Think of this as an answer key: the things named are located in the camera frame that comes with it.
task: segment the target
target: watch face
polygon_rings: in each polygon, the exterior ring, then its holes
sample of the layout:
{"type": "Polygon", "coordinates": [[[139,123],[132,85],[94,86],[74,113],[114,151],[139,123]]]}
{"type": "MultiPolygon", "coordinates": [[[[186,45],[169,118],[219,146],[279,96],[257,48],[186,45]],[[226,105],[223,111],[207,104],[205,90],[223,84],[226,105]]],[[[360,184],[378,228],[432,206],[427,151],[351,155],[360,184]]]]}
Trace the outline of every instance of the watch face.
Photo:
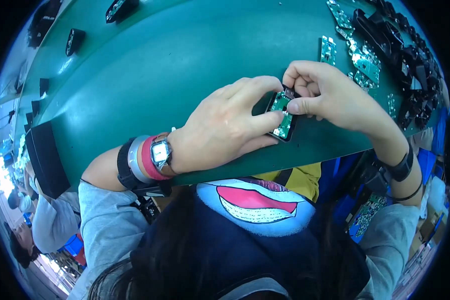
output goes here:
{"type": "Polygon", "coordinates": [[[167,144],[161,142],[156,145],[153,145],[151,148],[151,154],[153,155],[152,157],[153,161],[156,163],[166,161],[168,157],[167,144]]]}

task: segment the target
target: yellow shirt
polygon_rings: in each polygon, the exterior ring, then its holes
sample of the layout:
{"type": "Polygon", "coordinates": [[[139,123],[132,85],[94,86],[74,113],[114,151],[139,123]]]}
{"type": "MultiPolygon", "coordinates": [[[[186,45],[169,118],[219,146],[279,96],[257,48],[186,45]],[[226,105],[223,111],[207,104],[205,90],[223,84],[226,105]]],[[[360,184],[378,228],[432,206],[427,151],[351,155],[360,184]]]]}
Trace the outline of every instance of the yellow shirt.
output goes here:
{"type": "MultiPolygon", "coordinates": [[[[253,175],[253,177],[274,181],[281,171],[253,175]]],[[[318,199],[318,179],[322,176],[321,163],[294,167],[285,188],[305,196],[313,202],[318,199]]]]}

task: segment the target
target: black cable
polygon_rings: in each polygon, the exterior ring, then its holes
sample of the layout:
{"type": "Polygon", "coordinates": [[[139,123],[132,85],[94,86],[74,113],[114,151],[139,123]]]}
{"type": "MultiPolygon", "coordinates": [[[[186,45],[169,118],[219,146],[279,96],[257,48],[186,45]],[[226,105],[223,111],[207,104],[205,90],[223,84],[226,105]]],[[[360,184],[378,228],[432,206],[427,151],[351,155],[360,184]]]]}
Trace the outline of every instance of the black cable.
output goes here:
{"type": "Polygon", "coordinates": [[[422,188],[422,185],[423,185],[423,173],[421,173],[422,174],[422,177],[421,177],[421,179],[420,179],[420,185],[418,186],[418,189],[416,189],[416,191],[413,193],[413,194],[411,194],[410,196],[408,196],[408,197],[405,197],[405,198],[395,198],[395,197],[392,197],[392,196],[389,196],[389,195],[387,195],[387,194],[385,194],[385,197],[387,197],[387,198],[389,198],[389,199],[391,199],[391,200],[394,200],[394,201],[405,201],[405,200],[408,200],[408,199],[411,199],[413,196],[415,196],[419,191],[420,191],[420,189],[422,188]]]}

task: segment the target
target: cartoon lips print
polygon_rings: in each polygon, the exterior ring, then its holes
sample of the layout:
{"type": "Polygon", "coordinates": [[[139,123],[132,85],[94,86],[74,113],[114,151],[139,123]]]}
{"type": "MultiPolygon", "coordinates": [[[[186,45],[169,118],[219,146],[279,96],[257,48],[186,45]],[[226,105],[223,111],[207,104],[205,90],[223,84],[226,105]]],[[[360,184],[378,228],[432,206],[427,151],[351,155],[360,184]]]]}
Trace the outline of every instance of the cartoon lips print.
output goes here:
{"type": "Polygon", "coordinates": [[[242,221],[264,224],[295,217],[298,203],[305,201],[298,195],[290,197],[293,192],[275,182],[258,179],[247,182],[248,189],[240,187],[240,184],[216,186],[222,206],[242,221]]]}

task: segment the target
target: teal table surface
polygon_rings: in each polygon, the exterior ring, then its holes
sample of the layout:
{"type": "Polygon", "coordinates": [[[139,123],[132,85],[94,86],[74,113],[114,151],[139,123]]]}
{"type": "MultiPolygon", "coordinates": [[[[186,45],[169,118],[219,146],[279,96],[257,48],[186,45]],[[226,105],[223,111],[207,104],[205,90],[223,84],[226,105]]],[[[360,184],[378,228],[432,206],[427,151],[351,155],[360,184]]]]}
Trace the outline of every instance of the teal table surface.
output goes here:
{"type": "MultiPolygon", "coordinates": [[[[371,14],[367,2],[339,1],[352,15],[371,14]]],[[[105,23],[110,1],[75,0],[45,37],[25,81],[15,140],[24,132],[25,113],[39,98],[39,78],[49,78],[47,97],[33,125],[52,122],[60,159],[72,185],[99,154],[128,138],[181,127],[202,99],[241,77],[282,78],[293,60],[318,61],[320,39],[336,43],[336,67],[354,72],[345,40],[325,0],[141,1],[121,23],[105,23]],[[86,32],[79,51],[65,55],[71,28],[86,32]]],[[[411,16],[400,9],[414,25],[411,16]]],[[[363,38],[354,33],[361,45],[363,38]]],[[[388,111],[401,89],[383,66],[379,87],[369,94],[388,111]]],[[[262,99],[253,113],[265,111],[262,99]]],[[[437,122],[437,111],[429,126],[437,122]]],[[[405,135],[418,130],[411,125],[405,135]]],[[[291,141],[260,149],[221,167],[180,175],[174,184],[248,176],[288,169],[370,149],[368,139],[327,121],[298,117],[291,141]]]]}

